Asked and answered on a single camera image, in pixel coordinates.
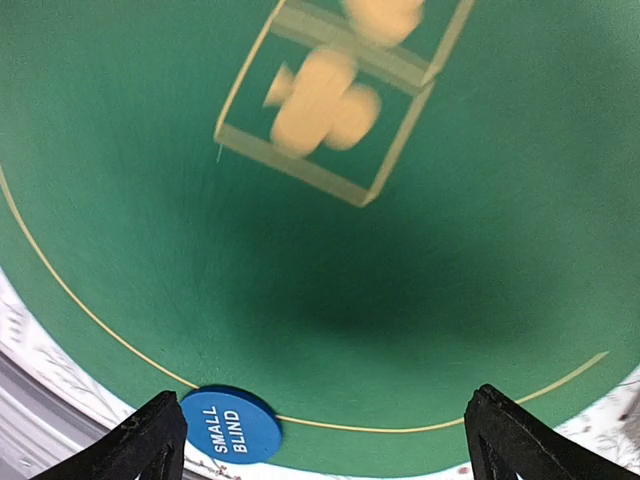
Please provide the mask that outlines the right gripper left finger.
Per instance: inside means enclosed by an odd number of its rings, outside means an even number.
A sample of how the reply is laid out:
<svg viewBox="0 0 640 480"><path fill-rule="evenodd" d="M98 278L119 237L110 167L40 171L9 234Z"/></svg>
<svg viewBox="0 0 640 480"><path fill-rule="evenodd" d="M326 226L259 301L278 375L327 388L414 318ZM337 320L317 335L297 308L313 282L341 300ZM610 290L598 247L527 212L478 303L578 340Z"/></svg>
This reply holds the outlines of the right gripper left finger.
<svg viewBox="0 0 640 480"><path fill-rule="evenodd" d="M177 395L162 391L102 439L33 480L177 480L186 436Z"/></svg>

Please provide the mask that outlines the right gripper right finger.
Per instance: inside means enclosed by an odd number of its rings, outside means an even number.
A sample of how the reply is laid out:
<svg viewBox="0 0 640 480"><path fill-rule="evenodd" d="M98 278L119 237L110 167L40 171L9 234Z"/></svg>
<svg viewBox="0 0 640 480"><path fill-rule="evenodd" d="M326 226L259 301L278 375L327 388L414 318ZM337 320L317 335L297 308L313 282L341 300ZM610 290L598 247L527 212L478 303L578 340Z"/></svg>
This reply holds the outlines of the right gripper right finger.
<svg viewBox="0 0 640 480"><path fill-rule="evenodd" d="M490 384L464 413L473 475L480 480L623 480L638 474L556 433Z"/></svg>

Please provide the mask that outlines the blue small blind button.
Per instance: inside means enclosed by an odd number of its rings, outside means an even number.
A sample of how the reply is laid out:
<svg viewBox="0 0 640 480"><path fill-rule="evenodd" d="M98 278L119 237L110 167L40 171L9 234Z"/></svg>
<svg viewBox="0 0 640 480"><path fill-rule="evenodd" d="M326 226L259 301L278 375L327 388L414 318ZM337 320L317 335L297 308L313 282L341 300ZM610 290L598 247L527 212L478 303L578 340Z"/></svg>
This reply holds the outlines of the blue small blind button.
<svg viewBox="0 0 640 480"><path fill-rule="evenodd" d="M231 386L195 389L180 402L187 441L214 460L251 465L281 448L283 430L273 409L256 395Z"/></svg>

